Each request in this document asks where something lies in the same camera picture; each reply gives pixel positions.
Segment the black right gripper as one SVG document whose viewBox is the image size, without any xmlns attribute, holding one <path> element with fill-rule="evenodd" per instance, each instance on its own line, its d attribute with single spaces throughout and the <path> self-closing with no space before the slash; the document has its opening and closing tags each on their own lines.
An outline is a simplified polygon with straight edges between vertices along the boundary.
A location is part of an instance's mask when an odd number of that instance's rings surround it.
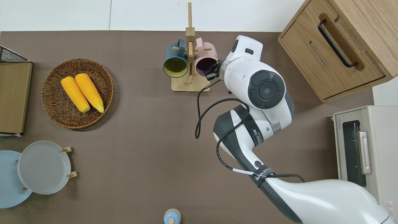
<svg viewBox="0 0 398 224">
<path fill-rule="evenodd" d="M 206 79 L 207 80 L 213 80 L 215 78 L 218 78 L 219 77 L 219 70 L 220 70 L 221 65 L 222 65 L 221 61 L 218 61 L 217 63 L 212 65 L 210 70 L 207 70 L 205 72 Z"/>
</svg>

